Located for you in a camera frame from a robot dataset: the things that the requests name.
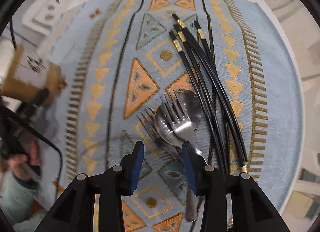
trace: white label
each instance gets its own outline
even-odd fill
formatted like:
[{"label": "white label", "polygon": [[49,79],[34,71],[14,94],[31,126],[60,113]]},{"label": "white label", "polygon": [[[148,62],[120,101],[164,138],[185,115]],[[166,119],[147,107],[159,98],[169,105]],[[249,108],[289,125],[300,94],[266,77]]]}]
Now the white label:
[{"label": "white label", "polygon": [[25,51],[13,77],[42,89],[45,87],[49,66],[49,61],[39,57],[36,52]]}]

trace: brown container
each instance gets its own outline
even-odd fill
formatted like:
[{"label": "brown container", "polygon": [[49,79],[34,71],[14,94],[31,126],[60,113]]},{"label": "brown container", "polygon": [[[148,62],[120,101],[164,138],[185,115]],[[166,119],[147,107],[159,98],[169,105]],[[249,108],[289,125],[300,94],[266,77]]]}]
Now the brown container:
[{"label": "brown container", "polygon": [[[18,66],[20,66],[20,59],[23,56],[23,52],[24,47],[19,46],[15,56],[13,57],[7,77],[2,85],[1,95],[15,98],[23,102],[30,102],[42,88],[47,88],[50,91],[50,94],[44,105],[49,105],[55,96],[61,92],[61,89],[67,85],[65,78],[61,76],[61,68],[60,66],[48,61],[48,71],[46,72],[44,83],[41,88],[36,87],[31,83],[21,81],[14,76]],[[29,74],[34,73],[31,69],[26,72]]]}]

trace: gold chopstick band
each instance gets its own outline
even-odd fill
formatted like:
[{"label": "gold chopstick band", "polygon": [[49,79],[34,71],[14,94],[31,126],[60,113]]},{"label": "gold chopstick band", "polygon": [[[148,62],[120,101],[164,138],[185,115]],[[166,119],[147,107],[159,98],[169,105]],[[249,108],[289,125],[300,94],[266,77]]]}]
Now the gold chopstick band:
[{"label": "gold chopstick band", "polygon": [[174,45],[176,46],[176,49],[178,50],[178,52],[181,52],[182,51],[182,47],[180,46],[180,43],[177,39],[175,39],[173,41]]},{"label": "gold chopstick band", "polygon": [[248,173],[248,171],[247,171],[247,166],[246,165],[244,165],[244,166],[242,166],[242,167],[240,167],[241,168],[241,172],[246,172],[246,173]]},{"label": "gold chopstick band", "polygon": [[204,35],[202,29],[198,29],[198,33],[199,33],[199,36],[201,39],[205,39],[205,35]]},{"label": "gold chopstick band", "polygon": [[178,35],[179,35],[179,37],[180,37],[180,39],[181,39],[181,41],[182,41],[183,43],[187,41],[186,38],[184,37],[184,34],[182,33],[182,31],[179,31],[179,32],[178,32]]},{"label": "gold chopstick band", "polygon": [[178,19],[177,23],[180,25],[180,27],[182,27],[183,29],[186,27],[186,25],[183,23],[182,20]]}]

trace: brown circle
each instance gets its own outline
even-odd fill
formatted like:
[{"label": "brown circle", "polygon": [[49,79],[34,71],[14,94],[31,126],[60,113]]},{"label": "brown circle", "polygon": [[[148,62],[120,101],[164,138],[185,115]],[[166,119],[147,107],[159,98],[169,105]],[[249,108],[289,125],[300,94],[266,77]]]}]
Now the brown circle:
[{"label": "brown circle", "polygon": [[162,50],[160,53],[160,58],[163,61],[169,61],[172,59],[172,52],[168,49]]},{"label": "brown circle", "polygon": [[155,198],[152,198],[152,197],[149,197],[145,200],[145,204],[151,208],[151,209],[154,209],[157,205],[158,205],[158,202]]}]

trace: person's arm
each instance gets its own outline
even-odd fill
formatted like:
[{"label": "person's arm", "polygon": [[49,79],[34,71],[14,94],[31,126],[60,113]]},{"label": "person's arm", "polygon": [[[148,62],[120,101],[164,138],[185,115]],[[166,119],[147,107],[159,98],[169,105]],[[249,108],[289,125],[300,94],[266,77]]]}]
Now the person's arm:
[{"label": "person's arm", "polygon": [[[40,171],[41,160],[34,139],[30,142],[29,164],[38,166]],[[9,159],[8,172],[5,178],[4,191],[0,198],[0,206],[11,225],[23,222],[30,218],[30,206],[34,200],[37,182],[20,167],[28,160],[26,155],[18,154]]]}]

